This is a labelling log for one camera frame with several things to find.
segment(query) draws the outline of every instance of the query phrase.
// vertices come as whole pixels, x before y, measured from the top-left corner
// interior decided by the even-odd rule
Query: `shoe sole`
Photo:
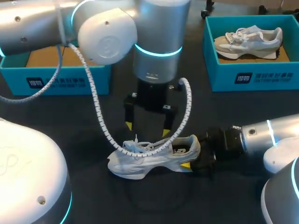
[[[239,57],[241,57],[242,55],[246,55],[246,54],[250,54],[250,55],[254,55],[256,57],[259,58],[263,58],[263,59],[276,59],[277,58],[277,54],[276,51],[274,52],[269,52],[269,51],[251,51],[250,53],[247,52],[243,52],[243,53],[239,53],[239,54],[230,54],[230,53],[225,53],[225,52],[221,52],[216,50],[218,54],[229,58],[229,59],[238,59]]]
[[[192,172],[191,169],[182,167],[180,163],[176,163],[174,165],[171,162],[169,162],[169,163],[166,163],[166,164],[164,164],[162,166],[155,166],[155,167],[165,167],[165,168],[170,169],[171,171],[180,172],[180,173],[189,173],[189,172]],[[134,173],[132,173],[132,174],[119,174],[119,173],[116,173],[116,172],[114,172],[112,170],[110,170],[110,171],[114,175],[119,176],[121,178],[130,179],[130,180],[141,180],[141,179],[143,179],[155,167],[144,169],[143,172],[138,173],[138,174],[134,174]]]

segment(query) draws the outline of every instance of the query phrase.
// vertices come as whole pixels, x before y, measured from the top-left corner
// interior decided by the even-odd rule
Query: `white sneaker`
[[[125,141],[123,147],[135,153],[145,153],[155,150],[164,144],[168,139],[156,143]],[[200,144],[195,135],[187,138],[176,138],[167,149],[153,156],[136,158],[125,155],[118,150],[110,154],[108,159],[109,170],[117,176],[126,179],[139,180],[155,167],[166,167],[175,172],[191,172],[181,166],[195,160],[200,154]]]
[[[218,54],[237,59],[242,55],[251,54],[259,58],[276,59],[276,51],[283,39],[281,28],[261,30],[257,26],[240,28],[235,33],[226,33],[215,39]]]

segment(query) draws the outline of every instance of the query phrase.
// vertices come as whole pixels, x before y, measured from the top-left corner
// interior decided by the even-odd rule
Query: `blue shoe box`
[[[264,30],[281,27],[290,62],[220,63],[214,39],[253,25]],[[299,89],[299,24],[292,15],[207,17],[203,51],[212,91]]]
[[[91,95],[87,75],[77,56],[66,58],[65,48],[61,47],[63,54],[63,66],[52,86],[43,95]],[[0,63],[0,72],[15,96],[31,96],[39,91],[53,76],[58,64],[56,47],[42,50],[40,60],[42,64],[51,61],[51,66],[28,67],[32,52],[6,56]],[[90,66],[91,73],[99,95],[109,93],[111,66]]]

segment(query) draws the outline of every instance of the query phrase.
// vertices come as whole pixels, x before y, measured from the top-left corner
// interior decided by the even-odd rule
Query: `dark tabletop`
[[[204,2],[194,0],[186,27],[178,77],[186,77],[192,88],[193,105],[181,136],[201,134],[208,127],[245,125],[299,111],[298,91],[212,93],[202,53]],[[215,4],[221,15],[252,14],[256,8]],[[1,94],[11,97],[2,80]],[[113,67],[111,94],[101,96],[106,125],[121,144],[134,139],[124,123],[123,99],[136,90],[132,55]],[[185,109],[185,95],[170,95],[178,105],[178,127]],[[141,181],[118,178],[109,173],[107,157],[113,152],[96,119],[91,96],[40,97],[24,105],[0,104],[0,116],[50,136],[63,151],[70,172],[74,224],[264,224],[260,208],[258,174],[223,169],[212,181],[166,169],[150,172]],[[164,117],[138,109],[135,132],[140,141],[161,139]]]

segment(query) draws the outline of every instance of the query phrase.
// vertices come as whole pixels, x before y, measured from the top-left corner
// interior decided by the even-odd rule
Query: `coiled cable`
[[[49,89],[52,83],[55,81],[57,75],[59,74],[62,66],[62,54],[61,54],[60,45],[57,45],[57,51],[58,51],[59,61],[58,61],[58,66],[56,68],[56,71],[54,72],[54,75],[49,80],[49,82],[40,91],[36,92],[30,97],[23,98],[23,99],[8,99],[3,96],[0,96],[0,101],[5,103],[10,103],[10,104],[22,104],[37,98],[38,96],[42,95],[47,89]]]
[[[100,102],[99,102],[97,90],[96,90],[95,83],[94,83],[94,80],[93,80],[93,76],[90,72],[90,69],[89,69],[83,55],[81,54],[81,52],[71,43],[69,43],[69,47],[77,54],[77,56],[79,57],[80,61],[82,62],[83,66],[84,66],[84,69],[86,71],[88,81],[89,81],[89,84],[90,84],[90,88],[91,88],[91,91],[92,91],[93,103],[94,103],[94,107],[95,107],[95,110],[96,110],[96,113],[97,113],[98,121],[100,123],[100,127],[103,130],[104,135],[106,136],[106,138],[108,139],[110,144],[115,149],[117,149],[118,151],[120,151],[120,152],[122,152],[126,155],[132,156],[132,157],[153,156],[153,155],[163,151],[164,149],[166,149],[174,141],[174,139],[180,135],[180,133],[182,132],[182,130],[186,126],[186,123],[189,119],[190,112],[191,112],[191,106],[192,106],[191,88],[190,88],[190,84],[189,84],[189,82],[186,78],[181,78],[179,80],[179,85],[184,85],[185,86],[185,91],[186,91],[186,96],[187,96],[187,103],[186,103],[186,110],[185,110],[183,120],[182,120],[180,126],[178,127],[178,129],[176,130],[176,132],[162,146],[160,146],[159,148],[157,148],[153,151],[149,151],[148,153],[130,152],[130,151],[124,149],[123,147],[121,147],[119,144],[117,144],[117,142],[112,138],[111,134],[107,130],[107,127],[105,125],[103,115],[102,115],[102,112],[101,112]]]

